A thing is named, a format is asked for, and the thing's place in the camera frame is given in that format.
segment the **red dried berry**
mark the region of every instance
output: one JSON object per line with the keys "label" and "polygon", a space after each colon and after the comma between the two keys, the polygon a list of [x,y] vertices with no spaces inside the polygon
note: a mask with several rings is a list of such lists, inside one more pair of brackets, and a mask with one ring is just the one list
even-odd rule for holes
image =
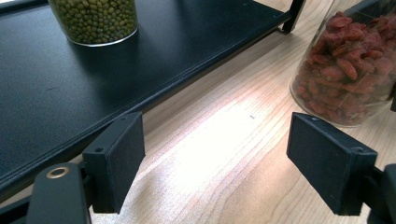
{"label": "red dried berry", "polygon": [[349,17],[342,16],[342,17],[332,17],[328,20],[326,24],[328,27],[331,28],[340,28],[350,23],[352,23],[352,19],[350,19]]}
{"label": "red dried berry", "polygon": [[[392,31],[392,32],[393,32],[393,34],[391,34],[391,35],[396,36],[396,31]],[[390,49],[387,51],[391,51],[392,49],[394,49],[396,47],[396,39],[389,39],[389,40],[385,41],[385,47],[387,49]]]}
{"label": "red dried berry", "polygon": [[367,52],[364,53],[363,55],[364,58],[372,58],[372,59],[379,59],[382,58],[383,56],[384,56],[383,52],[375,49],[367,50]]}
{"label": "red dried berry", "polygon": [[322,77],[316,77],[315,81],[321,85],[324,85],[326,87],[331,87],[331,88],[334,88],[337,90],[341,89],[343,86],[343,84],[340,82],[331,82],[331,81],[328,81]]}
{"label": "red dried berry", "polygon": [[371,63],[371,60],[368,58],[366,58],[364,60],[354,61],[352,64],[362,74],[373,73],[375,71],[375,68],[374,68],[373,64]]}
{"label": "red dried berry", "polygon": [[370,33],[364,37],[361,44],[365,47],[365,49],[370,50],[377,49],[378,46],[382,46],[383,41],[379,33]]}
{"label": "red dried berry", "polygon": [[365,24],[359,22],[352,22],[347,26],[348,30],[361,30],[363,33],[367,30],[367,26]]}
{"label": "red dried berry", "polygon": [[336,65],[323,68],[320,70],[320,73],[328,81],[339,81],[346,76],[344,72]]}
{"label": "red dried berry", "polygon": [[332,49],[336,49],[346,42],[341,35],[337,34],[327,34],[325,37],[327,45]]}
{"label": "red dried berry", "polygon": [[318,84],[315,82],[314,79],[309,79],[308,81],[308,89],[312,94],[319,94],[319,86]]}
{"label": "red dried berry", "polygon": [[357,44],[357,42],[347,41],[343,45],[338,46],[337,48],[332,50],[332,56],[340,57],[343,54],[347,54],[354,50],[359,50],[360,52],[365,52],[365,49],[361,47],[361,45]]}
{"label": "red dried berry", "polygon": [[359,85],[360,88],[370,88],[379,83],[379,78],[375,75],[366,75],[362,77],[359,81],[356,82],[356,85]]}
{"label": "red dried berry", "polygon": [[299,86],[296,88],[296,93],[297,95],[304,95],[304,93],[306,93],[306,89],[303,86]]}
{"label": "red dried berry", "polygon": [[320,95],[319,99],[326,105],[330,106],[339,106],[342,103],[342,100],[335,98],[335,97],[330,97],[326,94]]}
{"label": "red dried berry", "polygon": [[341,116],[340,115],[338,115],[335,111],[332,111],[332,110],[327,110],[326,111],[327,112],[327,115],[329,116],[329,119],[331,120],[331,121],[333,121],[333,122],[336,122],[336,123],[342,123],[342,119],[341,119]]}
{"label": "red dried berry", "polygon": [[364,51],[365,51],[364,49],[354,49],[348,52],[345,58],[350,61],[358,61],[361,59],[361,55],[363,54]]}
{"label": "red dried berry", "polygon": [[353,93],[371,93],[375,90],[374,87],[362,88],[355,83],[349,83],[343,86],[343,90],[353,92]]}
{"label": "red dried berry", "polygon": [[344,73],[352,80],[358,78],[358,72],[356,72],[355,67],[348,60],[337,59],[337,65],[344,71]]}
{"label": "red dried berry", "polygon": [[348,41],[355,41],[355,40],[361,40],[364,37],[364,33],[362,30],[359,29],[352,29],[346,32],[344,35],[345,40]]}
{"label": "red dried berry", "polygon": [[323,64],[323,65],[329,65],[332,62],[328,57],[326,57],[324,55],[320,55],[320,54],[313,55],[312,59],[314,60],[314,62]]}
{"label": "red dried berry", "polygon": [[302,97],[305,100],[311,100],[312,99],[312,96],[311,96],[311,94],[309,94],[309,92],[304,93]]}
{"label": "red dried berry", "polygon": [[396,15],[395,14],[389,16],[388,26],[393,30],[396,29]]}
{"label": "red dried berry", "polygon": [[393,69],[393,62],[387,58],[380,58],[374,62],[376,72],[381,76],[387,76]]}
{"label": "red dried berry", "polygon": [[326,42],[326,38],[322,35],[317,43],[314,45],[314,47],[312,47],[311,52],[313,54],[322,54],[326,51],[327,49],[327,42]]}
{"label": "red dried berry", "polygon": [[323,105],[320,105],[318,102],[316,101],[309,101],[308,105],[312,108],[313,111],[315,111],[315,113],[317,114],[324,114],[326,113],[326,108]]}
{"label": "red dried berry", "polygon": [[326,94],[331,97],[337,97],[340,95],[340,91],[335,88],[327,88]]}

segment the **wooden surface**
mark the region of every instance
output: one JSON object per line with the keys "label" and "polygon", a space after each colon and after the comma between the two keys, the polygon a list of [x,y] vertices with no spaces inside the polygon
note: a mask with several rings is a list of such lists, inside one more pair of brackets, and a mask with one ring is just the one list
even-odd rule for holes
{"label": "wooden surface", "polygon": [[[283,11],[291,1],[262,0]],[[338,217],[286,156],[289,84],[330,1],[307,0],[296,29],[275,32],[144,114],[147,157],[119,215],[93,223],[365,223]],[[396,114],[343,129],[396,162]]]}

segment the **black metal shelf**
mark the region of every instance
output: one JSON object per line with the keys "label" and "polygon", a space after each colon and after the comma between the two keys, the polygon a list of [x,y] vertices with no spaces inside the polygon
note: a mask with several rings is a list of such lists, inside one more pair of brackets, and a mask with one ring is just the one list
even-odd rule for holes
{"label": "black metal shelf", "polygon": [[67,41],[47,4],[0,11],[0,202],[120,115],[158,104],[283,23],[289,32],[304,1],[285,13],[251,0],[135,3],[138,32],[101,48]]}

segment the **round hole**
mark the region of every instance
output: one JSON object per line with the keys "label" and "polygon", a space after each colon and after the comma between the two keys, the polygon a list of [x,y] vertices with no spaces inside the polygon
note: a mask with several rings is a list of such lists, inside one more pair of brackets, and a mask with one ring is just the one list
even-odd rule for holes
{"label": "round hole", "polygon": [[56,178],[66,175],[67,173],[69,173],[68,167],[65,167],[65,166],[57,167],[47,173],[47,178],[56,179]]}
{"label": "round hole", "polygon": [[102,147],[99,147],[99,148],[97,148],[96,150],[95,150],[95,152],[101,152],[101,151],[103,151],[104,149],[102,148]]}
{"label": "round hole", "polygon": [[357,151],[357,152],[359,152],[359,153],[364,152],[364,148],[362,148],[362,147],[353,147],[352,149]]}

